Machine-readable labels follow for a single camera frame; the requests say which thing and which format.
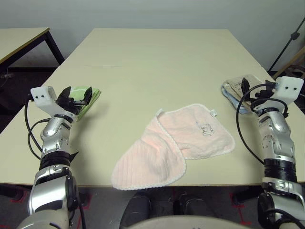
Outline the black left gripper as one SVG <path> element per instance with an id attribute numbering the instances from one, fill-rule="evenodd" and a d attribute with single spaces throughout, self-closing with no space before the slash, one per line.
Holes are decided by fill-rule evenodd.
<path id="1" fill-rule="evenodd" d="M 89 87 L 85 91 L 83 100 L 74 100 L 74 98 L 70 98 L 70 91 L 71 87 L 66 87 L 63 89 L 59 95 L 59 98 L 56 100 L 56 104 L 58 104 L 65 111 L 78 115 L 81 109 L 90 103 L 92 98 L 92 88 Z"/>

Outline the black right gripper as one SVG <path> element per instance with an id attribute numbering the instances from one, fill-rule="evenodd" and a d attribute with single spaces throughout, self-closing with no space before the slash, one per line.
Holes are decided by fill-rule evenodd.
<path id="1" fill-rule="evenodd" d="M 250 89 L 250 84 L 248 80 L 244 77 L 241 81 L 241 90 L 243 94 L 246 94 Z M 266 87 L 265 89 L 260 90 L 254 94 L 254 97 L 249 96 L 247 99 L 250 102 L 250 107 L 256 107 L 260 104 L 263 104 L 267 99 L 273 96 L 274 92 L 271 87 Z"/>

